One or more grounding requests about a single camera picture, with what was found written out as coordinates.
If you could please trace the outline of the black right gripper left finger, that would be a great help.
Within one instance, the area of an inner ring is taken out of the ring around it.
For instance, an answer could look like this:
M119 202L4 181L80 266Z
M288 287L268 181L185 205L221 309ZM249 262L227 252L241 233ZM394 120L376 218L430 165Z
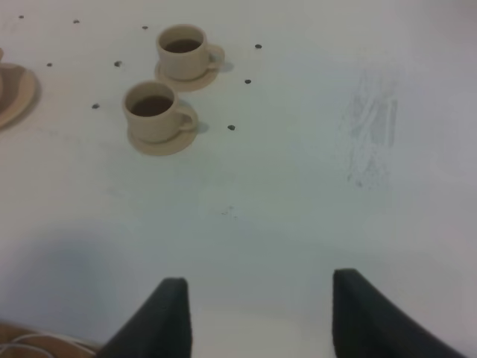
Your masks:
M192 345L188 283L166 278L97 356L190 358Z

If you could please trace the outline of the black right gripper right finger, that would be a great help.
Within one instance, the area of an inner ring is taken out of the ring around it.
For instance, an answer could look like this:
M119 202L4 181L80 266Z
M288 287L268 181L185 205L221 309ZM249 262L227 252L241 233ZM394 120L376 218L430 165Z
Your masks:
M332 343L339 358L463 356L406 315L354 268L333 273Z

